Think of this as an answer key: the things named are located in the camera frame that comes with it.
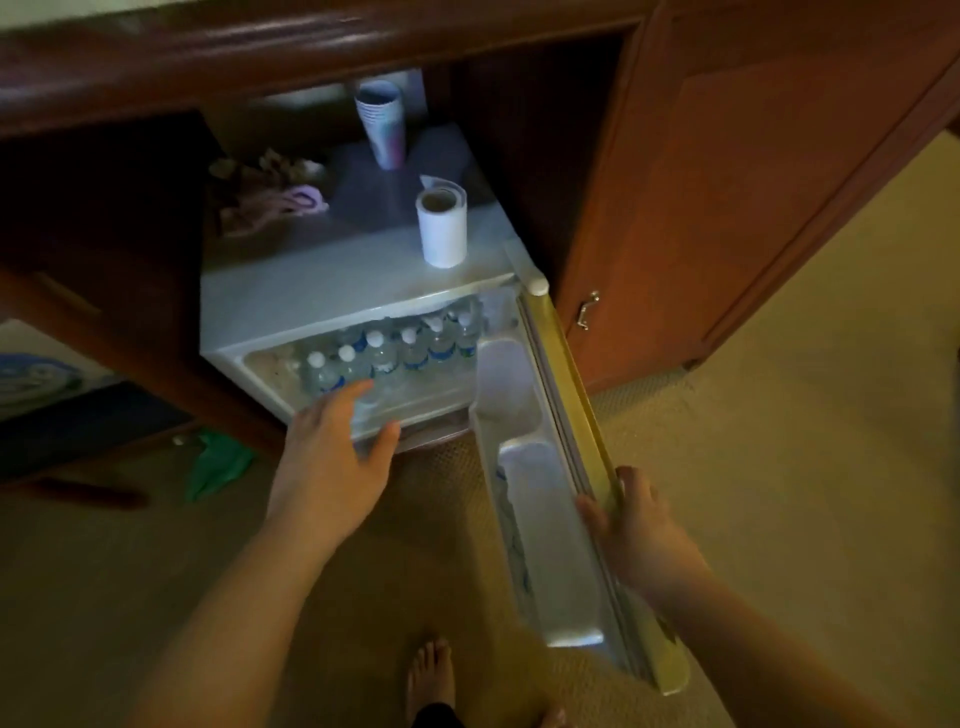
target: hand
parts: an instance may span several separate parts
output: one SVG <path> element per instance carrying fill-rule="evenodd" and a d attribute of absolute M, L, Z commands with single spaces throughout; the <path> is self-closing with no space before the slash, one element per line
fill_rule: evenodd
<path fill-rule="evenodd" d="M 686 532 L 670 518 L 670 507 L 636 468 L 621 467 L 623 507 L 609 516 L 590 496 L 577 496 L 577 510 L 613 573 L 663 613 L 673 594 L 708 571 Z"/>
<path fill-rule="evenodd" d="M 267 505 L 267 523 L 328 557 L 370 514 L 387 485 L 400 425 L 387 423 L 365 460 L 350 441 L 353 403 L 370 391 L 353 382 L 299 412 L 287 429 Z"/>

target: green cloth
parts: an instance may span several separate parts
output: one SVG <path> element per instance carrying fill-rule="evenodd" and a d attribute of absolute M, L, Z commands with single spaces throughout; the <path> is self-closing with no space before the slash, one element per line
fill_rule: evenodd
<path fill-rule="evenodd" d="M 253 462 L 253 450 L 220 432 L 204 429 L 200 433 L 200 440 L 204 443 L 204 451 L 190 472 L 186 489 L 188 503 L 223 490 L 245 473 Z"/>

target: fridge top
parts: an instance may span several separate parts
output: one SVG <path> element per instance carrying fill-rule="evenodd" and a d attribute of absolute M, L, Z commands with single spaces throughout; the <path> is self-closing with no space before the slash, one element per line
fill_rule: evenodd
<path fill-rule="evenodd" d="M 276 221 L 253 235 L 211 236 L 201 275 L 201 352 L 245 352 L 369 320 L 422 313 L 514 279 L 504 243 L 516 232 L 459 128 L 410 139 L 402 169 L 376 166 L 364 142 L 334 149 L 326 213 Z M 415 200 L 420 175 L 468 194 L 468 256 L 423 260 Z"/>

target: forearm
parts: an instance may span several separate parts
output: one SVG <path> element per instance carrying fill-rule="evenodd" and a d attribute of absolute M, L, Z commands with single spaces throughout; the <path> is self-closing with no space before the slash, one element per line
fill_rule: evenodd
<path fill-rule="evenodd" d="M 267 521 L 163 655 L 130 726 L 265 725 L 303 602 L 331 553 Z"/>
<path fill-rule="evenodd" d="M 738 728 L 896 725 L 706 569 L 660 610 Z"/>

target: water bottle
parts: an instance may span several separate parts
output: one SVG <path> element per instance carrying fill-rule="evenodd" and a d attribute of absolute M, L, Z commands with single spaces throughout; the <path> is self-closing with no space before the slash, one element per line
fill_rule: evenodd
<path fill-rule="evenodd" d="M 378 330 L 367 331 L 367 355 L 371 364 L 371 376 L 388 375 L 396 369 L 396 346 Z"/>
<path fill-rule="evenodd" d="M 447 331 L 444 318 L 442 316 L 427 316 L 423 322 L 429 327 L 427 332 L 427 351 L 430 352 L 430 358 L 440 363 L 449 361 L 456 351 L 456 344 L 453 337 Z"/>
<path fill-rule="evenodd" d="M 337 353 L 340 355 L 340 374 L 346 384 L 358 379 L 370 378 L 370 365 L 364 366 L 362 358 L 357 355 L 354 347 L 344 344 Z"/>
<path fill-rule="evenodd" d="M 459 322 L 461 315 L 466 313 L 473 316 L 474 313 L 479 313 L 479 310 L 480 302 L 476 296 L 467 296 L 446 310 L 446 318 L 456 324 Z"/>
<path fill-rule="evenodd" d="M 477 339 L 480 338 L 479 323 L 474 323 L 472 311 L 460 311 L 457 316 L 457 349 L 467 359 L 477 353 Z"/>
<path fill-rule="evenodd" d="M 400 332 L 400 359 L 403 368 L 409 372 L 421 372 L 430 360 L 426 351 L 426 343 L 417 336 L 414 327 L 407 327 Z"/>
<path fill-rule="evenodd" d="M 321 352 L 311 352 L 306 357 L 306 366 L 299 366 L 303 387 L 314 397 L 344 386 L 344 378 L 332 361 L 327 361 Z"/>
<path fill-rule="evenodd" d="M 337 331 L 337 346 L 353 347 L 357 353 L 367 347 L 367 337 L 363 334 L 363 327 L 347 327 Z"/>

